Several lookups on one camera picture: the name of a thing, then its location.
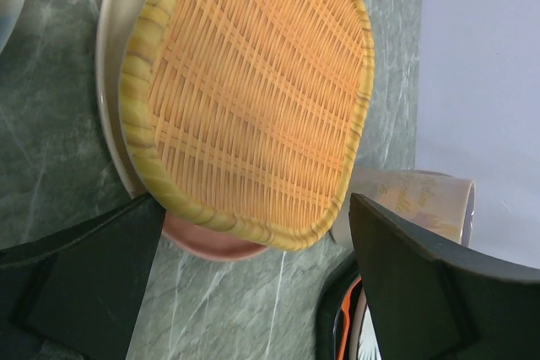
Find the marble surface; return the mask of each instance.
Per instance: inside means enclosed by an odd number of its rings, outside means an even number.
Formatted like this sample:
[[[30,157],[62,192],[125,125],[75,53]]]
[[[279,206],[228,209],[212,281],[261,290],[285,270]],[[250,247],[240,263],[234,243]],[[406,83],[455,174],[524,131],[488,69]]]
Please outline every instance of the marble surface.
[[[421,0],[365,0],[375,88],[359,164],[413,167]],[[100,0],[27,0],[0,55],[0,248],[38,239],[125,201],[100,130]],[[348,254],[308,250],[212,263],[159,243],[130,359],[312,359],[321,285]],[[47,344],[40,358],[78,358]]]

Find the wicker basket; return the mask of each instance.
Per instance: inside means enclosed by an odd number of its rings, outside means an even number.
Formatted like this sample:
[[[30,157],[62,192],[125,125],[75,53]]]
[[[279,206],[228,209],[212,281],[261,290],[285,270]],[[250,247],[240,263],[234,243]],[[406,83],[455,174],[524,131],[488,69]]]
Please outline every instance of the wicker basket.
[[[374,75],[362,0],[147,0],[121,70],[121,125],[174,214],[285,250],[343,203]]]

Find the pink plate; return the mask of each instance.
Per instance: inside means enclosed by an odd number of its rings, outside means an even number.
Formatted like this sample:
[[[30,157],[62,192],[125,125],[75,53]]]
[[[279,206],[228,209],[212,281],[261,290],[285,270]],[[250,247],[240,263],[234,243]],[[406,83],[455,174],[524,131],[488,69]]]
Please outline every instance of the pink plate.
[[[244,261],[268,249],[256,244],[199,227],[167,212],[163,234],[183,250],[208,261]]]

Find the mug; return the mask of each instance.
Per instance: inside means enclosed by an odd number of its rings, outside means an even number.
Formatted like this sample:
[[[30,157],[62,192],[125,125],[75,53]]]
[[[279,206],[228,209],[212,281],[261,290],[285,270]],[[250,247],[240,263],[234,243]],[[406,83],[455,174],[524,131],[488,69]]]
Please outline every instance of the mug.
[[[348,208],[362,194],[400,217],[458,244],[469,246],[474,214],[474,182],[421,170],[355,167],[347,196],[330,229],[333,239],[352,249]]]

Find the white plate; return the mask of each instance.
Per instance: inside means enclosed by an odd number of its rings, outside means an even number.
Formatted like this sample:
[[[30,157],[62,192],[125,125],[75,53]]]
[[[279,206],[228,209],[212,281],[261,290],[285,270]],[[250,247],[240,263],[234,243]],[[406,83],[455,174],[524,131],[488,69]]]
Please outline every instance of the white plate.
[[[95,75],[101,126],[116,171],[131,197],[146,191],[133,168],[120,127],[118,79],[127,40],[145,0],[103,0],[95,49]]]

